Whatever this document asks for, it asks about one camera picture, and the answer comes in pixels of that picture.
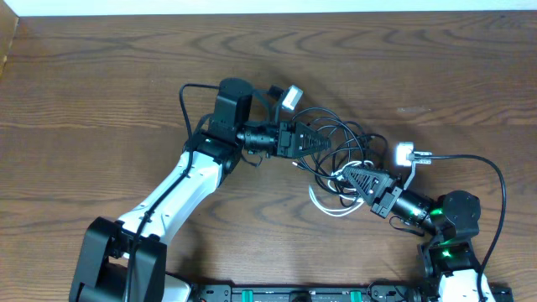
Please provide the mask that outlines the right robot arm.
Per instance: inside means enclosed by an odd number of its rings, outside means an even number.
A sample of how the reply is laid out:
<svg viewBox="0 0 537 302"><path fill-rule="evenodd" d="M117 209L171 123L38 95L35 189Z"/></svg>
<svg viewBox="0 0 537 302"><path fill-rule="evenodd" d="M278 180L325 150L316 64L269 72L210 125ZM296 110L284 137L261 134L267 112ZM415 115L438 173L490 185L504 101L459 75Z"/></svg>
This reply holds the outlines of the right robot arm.
<svg viewBox="0 0 537 302"><path fill-rule="evenodd" d="M472 247L479 233L480 200L455 190L432 200L409 187L416 168L406 181L382 169L347 166L342 178L382 218L392 214L404 223L430 234L418 246L424 280L414 290L415 301L494 301Z"/></svg>

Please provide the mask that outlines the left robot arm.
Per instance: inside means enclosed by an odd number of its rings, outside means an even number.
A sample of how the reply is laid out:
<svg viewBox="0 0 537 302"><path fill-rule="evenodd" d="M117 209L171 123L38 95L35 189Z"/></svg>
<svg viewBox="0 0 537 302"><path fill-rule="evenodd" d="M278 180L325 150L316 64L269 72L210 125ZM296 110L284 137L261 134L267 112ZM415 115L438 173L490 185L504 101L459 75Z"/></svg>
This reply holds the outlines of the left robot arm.
<svg viewBox="0 0 537 302"><path fill-rule="evenodd" d="M187 301L189 283L166 272L167 248L194 209L222 184L243 151L298 159L324 151L328 138L302 122L282 121L303 91L297 86L266 92L239 78L215 86L214 111L188 125L183 153L170 174L131 211L110 221L98 217L86 230L69 299L71 301ZM254 97L268 116L250 120Z"/></svg>

